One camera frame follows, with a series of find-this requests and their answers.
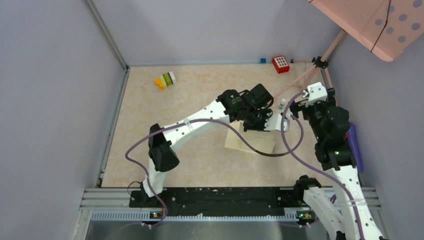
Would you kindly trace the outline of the pale yellow envelope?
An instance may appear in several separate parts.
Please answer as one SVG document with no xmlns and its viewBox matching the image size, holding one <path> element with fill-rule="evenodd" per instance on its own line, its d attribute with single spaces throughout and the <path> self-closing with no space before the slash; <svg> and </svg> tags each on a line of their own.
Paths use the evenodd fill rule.
<svg viewBox="0 0 424 240">
<path fill-rule="evenodd" d="M 266 131 L 253 131 L 249 130 L 244 132 L 243 122 L 233 122 L 230 124 L 237 132 L 256 150 L 266 153 L 272 154 L 276 141 L 275 134 L 273 132 Z M 225 148 L 244 151 L 255 154 L 252 149 L 250 149 L 232 130 L 228 130 L 225 144 Z"/>
</svg>

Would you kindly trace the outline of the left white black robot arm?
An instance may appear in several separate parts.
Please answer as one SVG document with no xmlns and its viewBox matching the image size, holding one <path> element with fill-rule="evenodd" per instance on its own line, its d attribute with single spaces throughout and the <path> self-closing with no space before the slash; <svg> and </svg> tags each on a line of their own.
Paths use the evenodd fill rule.
<svg viewBox="0 0 424 240">
<path fill-rule="evenodd" d="M 175 123 L 163 127 L 157 123 L 152 125 L 149 135 L 125 153 L 125 158 L 134 162 L 130 152 L 142 142 L 148 142 L 149 162 L 144 168 L 145 179 L 140 184 L 140 192 L 133 198 L 148 207 L 164 206 L 160 193 L 167 173 L 180 163 L 177 151 L 218 125 L 228 127 L 232 122 L 242 121 L 248 128 L 263 131 L 266 120 L 273 115 L 270 108 L 273 103 L 272 95 L 259 83 L 251 90 L 241 92 L 227 89 L 203 109 Z"/>
</svg>

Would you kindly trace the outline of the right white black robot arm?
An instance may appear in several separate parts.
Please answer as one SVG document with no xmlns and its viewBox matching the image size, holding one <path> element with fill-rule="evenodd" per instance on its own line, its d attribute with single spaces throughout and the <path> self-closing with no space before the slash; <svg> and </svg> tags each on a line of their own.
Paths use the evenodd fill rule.
<svg viewBox="0 0 424 240">
<path fill-rule="evenodd" d="M 315 155 L 322 169 L 309 165 L 298 156 L 295 159 L 331 180 L 336 205 L 313 182 L 293 192 L 294 202 L 311 207 L 332 240 L 383 240 L 385 236 L 365 200 L 357 163 L 346 137 L 350 129 L 349 112 L 337 106 L 330 97 L 315 102 L 291 100 L 287 109 L 294 120 L 301 112 L 311 126 L 316 138 Z"/>
</svg>

